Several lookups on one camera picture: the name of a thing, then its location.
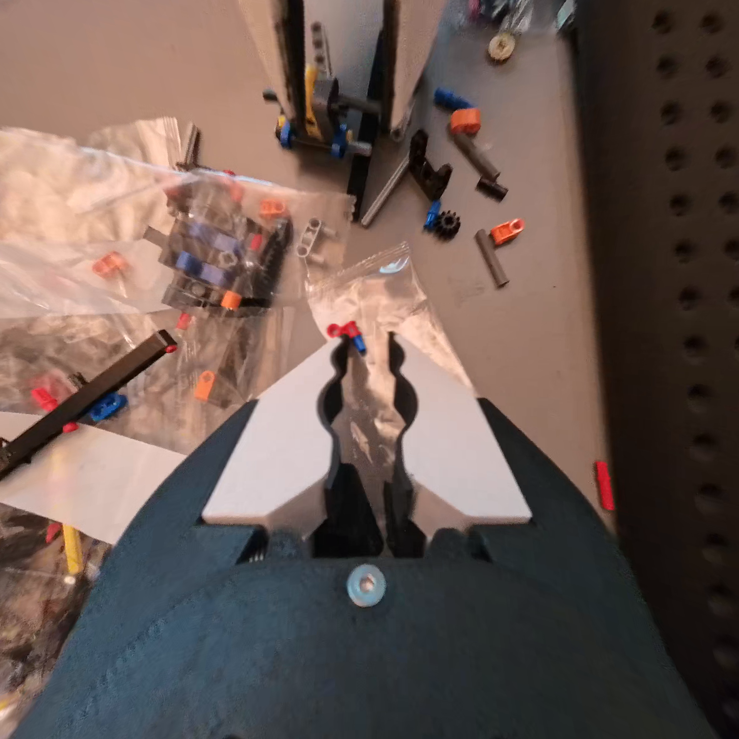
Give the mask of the light grey lego axle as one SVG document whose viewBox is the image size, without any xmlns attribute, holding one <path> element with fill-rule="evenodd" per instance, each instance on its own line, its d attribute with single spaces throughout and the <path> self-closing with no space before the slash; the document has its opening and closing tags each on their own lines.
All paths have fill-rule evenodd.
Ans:
<svg viewBox="0 0 739 739">
<path fill-rule="evenodd" d="M 397 169 L 393 172 L 390 179 L 387 180 L 387 182 L 383 186 L 383 189 L 374 199 L 364 216 L 361 217 L 360 224 L 364 229 L 369 228 L 373 224 L 374 220 L 377 218 L 390 196 L 400 185 L 401 181 L 409 170 L 409 167 L 410 155 L 407 154 L 398 165 Z"/>
</svg>

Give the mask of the bag black blue lego pieces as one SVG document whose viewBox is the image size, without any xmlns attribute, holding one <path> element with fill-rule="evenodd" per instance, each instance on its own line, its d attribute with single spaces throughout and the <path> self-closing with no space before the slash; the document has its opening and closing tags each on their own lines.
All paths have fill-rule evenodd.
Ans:
<svg viewBox="0 0 739 739">
<path fill-rule="evenodd" d="M 171 308 L 245 316 L 301 299 L 344 262 L 355 202 L 348 194 L 212 169 L 178 174 L 163 192 L 171 229 L 163 234 L 149 227 L 144 238 L 160 248 L 160 262 L 171 271 L 162 298 Z M 312 217 L 337 238 L 323 238 L 316 255 L 301 259 L 296 245 Z"/>
</svg>

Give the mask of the yellow grey lego assembly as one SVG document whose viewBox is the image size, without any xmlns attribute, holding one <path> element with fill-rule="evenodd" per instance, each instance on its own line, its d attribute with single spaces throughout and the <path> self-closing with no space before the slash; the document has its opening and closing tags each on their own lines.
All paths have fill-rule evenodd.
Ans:
<svg viewBox="0 0 739 739">
<path fill-rule="evenodd" d="M 382 104 L 369 97 L 360 98 L 341 92 L 330 62 L 328 36 L 322 23 L 310 24 L 313 62 L 304 70 L 304 123 L 299 127 L 281 112 L 275 126 L 275 137 L 283 149 L 305 145 L 330 153 L 337 159 L 346 154 L 371 157 L 373 144 L 357 140 L 347 121 L 350 112 L 381 121 Z"/>
</svg>

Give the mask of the red lego connector black pin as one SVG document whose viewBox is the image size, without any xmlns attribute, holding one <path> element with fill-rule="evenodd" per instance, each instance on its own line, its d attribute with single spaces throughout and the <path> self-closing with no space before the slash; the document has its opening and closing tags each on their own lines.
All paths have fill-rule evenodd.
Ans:
<svg viewBox="0 0 739 739">
<path fill-rule="evenodd" d="M 344 324 L 330 324 L 326 329 L 326 333 L 330 338 L 346 337 L 350 339 L 355 346 L 357 352 L 361 356 L 366 355 L 366 343 L 364 340 L 364 335 L 354 320 L 347 321 Z"/>
</svg>

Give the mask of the dark perforated board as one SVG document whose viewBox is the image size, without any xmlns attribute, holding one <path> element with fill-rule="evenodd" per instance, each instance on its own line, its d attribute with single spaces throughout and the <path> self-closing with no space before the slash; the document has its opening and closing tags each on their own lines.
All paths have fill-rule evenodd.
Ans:
<svg viewBox="0 0 739 739">
<path fill-rule="evenodd" d="M 737 737 L 738 3 L 577 2 L 576 23 L 619 536 Z"/>
</svg>

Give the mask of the light grey lego connector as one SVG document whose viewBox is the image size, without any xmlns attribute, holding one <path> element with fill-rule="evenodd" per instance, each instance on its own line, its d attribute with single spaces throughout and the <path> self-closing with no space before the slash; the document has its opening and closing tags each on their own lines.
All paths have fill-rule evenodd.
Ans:
<svg viewBox="0 0 739 739">
<path fill-rule="evenodd" d="M 326 222 L 312 217 L 302 232 L 296 245 L 296 255 L 301 259 L 308 259 L 317 254 L 317 245 L 323 239 L 336 240 L 337 233 L 326 225 Z"/>
</svg>

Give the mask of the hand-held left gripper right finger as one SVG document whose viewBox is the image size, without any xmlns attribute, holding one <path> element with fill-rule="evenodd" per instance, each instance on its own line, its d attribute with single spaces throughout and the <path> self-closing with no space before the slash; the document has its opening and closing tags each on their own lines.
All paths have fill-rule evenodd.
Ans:
<svg viewBox="0 0 739 739">
<path fill-rule="evenodd" d="M 425 546 L 442 530 L 531 521 L 481 400 L 428 355 L 389 336 L 394 408 L 403 422 L 386 484 L 390 546 Z"/>
</svg>

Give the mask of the dark grey lego axle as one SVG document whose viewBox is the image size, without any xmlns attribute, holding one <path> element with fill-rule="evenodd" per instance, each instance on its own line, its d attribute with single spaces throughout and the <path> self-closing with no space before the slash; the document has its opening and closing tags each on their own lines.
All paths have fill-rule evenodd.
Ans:
<svg viewBox="0 0 739 739">
<path fill-rule="evenodd" d="M 485 152 L 474 142 L 471 136 L 457 133 L 451 134 L 451 139 L 483 179 L 490 182 L 498 180 L 500 170 L 488 159 Z"/>
<path fill-rule="evenodd" d="M 475 234 L 475 242 L 491 273 L 496 288 L 504 288 L 509 280 L 497 256 L 494 240 L 487 231 L 480 229 Z"/>
</svg>

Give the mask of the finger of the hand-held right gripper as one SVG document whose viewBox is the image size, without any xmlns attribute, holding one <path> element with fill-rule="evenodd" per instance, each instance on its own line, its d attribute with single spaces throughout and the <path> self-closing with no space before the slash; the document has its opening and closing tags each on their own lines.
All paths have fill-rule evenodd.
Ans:
<svg viewBox="0 0 739 739">
<path fill-rule="evenodd" d="M 268 78 L 266 101 L 279 105 L 295 133 L 306 133 L 305 14 L 303 1 L 240 1 Z"/>
<path fill-rule="evenodd" d="M 399 110 L 415 95 L 430 59 L 448 1 L 384 1 L 384 83 L 381 129 L 388 132 Z"/>
</svg>

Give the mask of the black lego beam red pins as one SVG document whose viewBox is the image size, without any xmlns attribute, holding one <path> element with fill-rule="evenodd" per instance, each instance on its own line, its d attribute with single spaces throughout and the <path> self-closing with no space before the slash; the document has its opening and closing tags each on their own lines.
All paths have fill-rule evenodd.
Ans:
<svg viewBox="0 0 739 739">
<path fill-rule="evenodd" d="M 16 439 L 2 439 L 1 479 L 5 479 L 33 455 L 64 433 L 65 427 L 88 416 L 94 406 L 117 392 L 165 355 L 177 351 L 177 342 L 158 330 L 101 374 L 85 383 L 67 400 L 58 403 Z"/>
</svg>

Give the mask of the bag red blue lego pieces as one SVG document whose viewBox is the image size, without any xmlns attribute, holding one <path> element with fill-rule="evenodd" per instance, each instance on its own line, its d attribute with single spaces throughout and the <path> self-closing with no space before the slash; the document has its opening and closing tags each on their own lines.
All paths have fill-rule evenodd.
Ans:
<svg viewBox="0 0 739 739">
<path fill-rule="evenodd" d="M 466 20 L 472 24 L 486 24 L 500 32 L 522 35 L 532 28 L 536 1 L 465 1 Z"/>
</svg>

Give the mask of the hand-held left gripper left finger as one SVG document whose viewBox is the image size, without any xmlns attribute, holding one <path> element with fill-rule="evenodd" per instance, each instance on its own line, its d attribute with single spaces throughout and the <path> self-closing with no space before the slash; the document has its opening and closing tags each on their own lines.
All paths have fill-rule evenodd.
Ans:
<svg viewBox="0 0 739 739">
<path fill-rule="evenodd" d="M 202 510 L 205 522 L 306 540 L 326 520 L 347 349 L 345 339 L 330 339 L 260 395 Z"/>
</svg>

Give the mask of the pile of clear plastic bags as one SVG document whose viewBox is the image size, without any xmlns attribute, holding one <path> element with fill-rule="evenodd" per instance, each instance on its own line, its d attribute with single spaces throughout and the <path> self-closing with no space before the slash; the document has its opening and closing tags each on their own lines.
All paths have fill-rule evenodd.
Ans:
<svg viewBox="0 0 739 739">
<path fill-rule="evenodd" d="M 107 551 L 186 454 L 326 342 L 315 320 L 356 319 L 368 340 L 349 426 L 369 460 L 390 461 L 398 430 L 379 369 L 388 329 L 472 387 L 406 243 L 245 316 L 165 305 L 171 271 L 143 235 L 171 229 L 161 186 L 182 174 L 178 123 L 138 121 L 89 141 L 2 129 L 2 435 L 38 419 L 36 387 L 61 401 L 74 373 L 91 380 L 161 328 L 178 350 L 124 386 L 127 406 L 112 418 L 84 422 L 78 439 L 2 482 L 2 696 L 42 684 Z M 91 266 L 110 251 L 130 267 L 105 280 Z"/>
</svg>

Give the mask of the long black lego beam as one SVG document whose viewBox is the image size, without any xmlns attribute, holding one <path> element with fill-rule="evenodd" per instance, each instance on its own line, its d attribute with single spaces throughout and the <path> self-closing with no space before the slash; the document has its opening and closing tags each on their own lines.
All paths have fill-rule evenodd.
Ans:
<svg viewBox="0 0 739 739">
<path fill-rule="evenodd" d="M 373 65 L 367 87 L 367 97 L 370 103 L 381 103 L 384 83 L 384 32 L 379 32 L 375 47 Z M 358 127 L 358 143 L 374 145 L 381 128 L 380 113 L 363 112 Z M 346 193 L 354 197 L 352 221 L 358 222 L 361 217 L 361 208 L 366 191 L 371 155 L 354 154 L 349 171 Z"/>
</svg>

